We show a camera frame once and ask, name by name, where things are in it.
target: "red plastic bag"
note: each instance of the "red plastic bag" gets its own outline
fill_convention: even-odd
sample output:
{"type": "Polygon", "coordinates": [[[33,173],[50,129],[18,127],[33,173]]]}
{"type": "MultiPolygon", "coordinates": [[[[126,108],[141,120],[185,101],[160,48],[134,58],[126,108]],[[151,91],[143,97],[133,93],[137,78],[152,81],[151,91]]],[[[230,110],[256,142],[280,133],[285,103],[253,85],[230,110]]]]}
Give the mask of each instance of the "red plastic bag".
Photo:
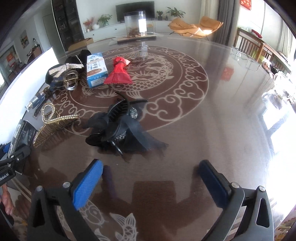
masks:
{"type": "Polygon", "coordinates": [[[114,70],[105,79],[104,84],[133,84],[131,77],[124,69],[129,63],[130,61],[122,57],[113,59],[114,70]]]}

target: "white cabinet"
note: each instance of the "white cabinet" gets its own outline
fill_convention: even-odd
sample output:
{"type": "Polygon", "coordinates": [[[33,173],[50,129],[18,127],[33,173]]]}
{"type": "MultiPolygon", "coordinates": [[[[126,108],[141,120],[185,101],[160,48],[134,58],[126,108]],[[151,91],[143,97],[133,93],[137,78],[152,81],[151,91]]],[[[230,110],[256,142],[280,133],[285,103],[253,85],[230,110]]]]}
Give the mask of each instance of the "white cabinet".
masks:
{"type": "MultiPolygon", "coordinates": [[[[156,33],[171,33],[172,30],[168,27],[169,23],[170,21],[147,21],[147,30],[156,33]]],[[[98,41],[121,35],[126,36],[125,23],[106,26],[84,33],[84,38],[93,38],[94,41],[98,41]]]]}

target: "television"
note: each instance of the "television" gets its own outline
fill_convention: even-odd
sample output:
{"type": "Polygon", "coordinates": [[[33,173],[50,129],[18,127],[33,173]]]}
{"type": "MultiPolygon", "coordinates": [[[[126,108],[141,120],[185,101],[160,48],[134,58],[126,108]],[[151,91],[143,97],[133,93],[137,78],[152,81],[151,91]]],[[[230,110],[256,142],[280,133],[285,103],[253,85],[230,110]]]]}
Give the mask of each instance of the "television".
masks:
{"type": "Polygon", "coordinates": [[[155,18],[154,1],[148,2],[133,2],[116,5],[117,21],[124,21],[126,12],[145,11],[146,18],[155,18]]]}

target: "metal screw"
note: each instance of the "metal screw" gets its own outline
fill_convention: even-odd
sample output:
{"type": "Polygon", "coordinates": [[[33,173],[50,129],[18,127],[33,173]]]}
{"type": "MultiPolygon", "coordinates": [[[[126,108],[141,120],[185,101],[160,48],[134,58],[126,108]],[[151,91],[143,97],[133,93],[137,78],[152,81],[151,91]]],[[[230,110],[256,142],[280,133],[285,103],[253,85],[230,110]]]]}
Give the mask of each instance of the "metal screw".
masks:
{"type": "Polygon", "coordinates": [[[63,183],[63,187],[64,188],[68,188],[70,186],[70,183],[69,182],[65,182],[65,183],[63,183]]]}
{"type": "Polygon", "coordinates": [[[232,186],[233,188],[239,188],[239,184],[236,183],[236,182],[231,183],[231,186],[232,186]]]}
{"type": "Polygon", "coordinates": [[[38,186],[38,187],[36,187],[36,191],[37,192],[40,192],[42,190],[42,186],[38,186]]]}
{"type": "Polygon", "coordinates": [[[260,190],[261,192],[265,192],[265,187],[263,187],[263,186],[259,186],[259,190],[260,190]]]}

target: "dark display cabinet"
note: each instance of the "dark display cabinet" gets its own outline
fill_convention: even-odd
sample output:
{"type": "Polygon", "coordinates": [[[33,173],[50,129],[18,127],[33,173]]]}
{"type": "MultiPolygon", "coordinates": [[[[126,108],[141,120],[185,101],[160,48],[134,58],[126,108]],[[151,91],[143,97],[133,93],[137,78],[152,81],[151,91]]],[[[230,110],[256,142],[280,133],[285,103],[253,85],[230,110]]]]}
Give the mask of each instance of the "dark display cabinet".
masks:
{"type": "Polygon", "coordinates": [[[52,0],[52,8],[63,47],[68,51],[69,46],[84,39],[76,0],[52,0]]]}

